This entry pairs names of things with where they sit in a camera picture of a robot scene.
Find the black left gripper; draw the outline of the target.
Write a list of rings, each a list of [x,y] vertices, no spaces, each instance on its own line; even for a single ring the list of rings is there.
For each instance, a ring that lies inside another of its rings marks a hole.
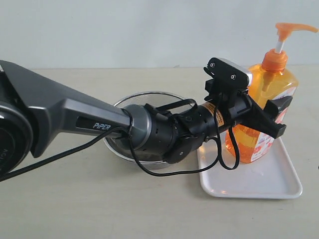
[[[267,100],[262,109],[248,94],[241,92],[207,96],[209,99],[199,106],[205,134],[219,134],[242,123],[245,126],[277,139],[286,130],[283,118],[293,97]]]

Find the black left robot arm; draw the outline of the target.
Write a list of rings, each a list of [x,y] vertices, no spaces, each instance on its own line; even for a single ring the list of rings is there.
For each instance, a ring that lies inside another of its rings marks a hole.
[[[168,164],[185,159],[205,142],[221,150],[221,133],[241,124],[272,138],[286,126],[276,122],[292,96],[268,100],[260,107],[248,94],[252,74],[225,59],[212,58],[204,71],[205,102],[193,99],[155,107],[131,104],[119,108],[39,75],[15,63],[0,63],[0,179],[29,172],[112,138],[128,149],[136,163],[141,151]],[[92,141],[17,169],[31,153],[40,157],[61,132],[92,135]]]

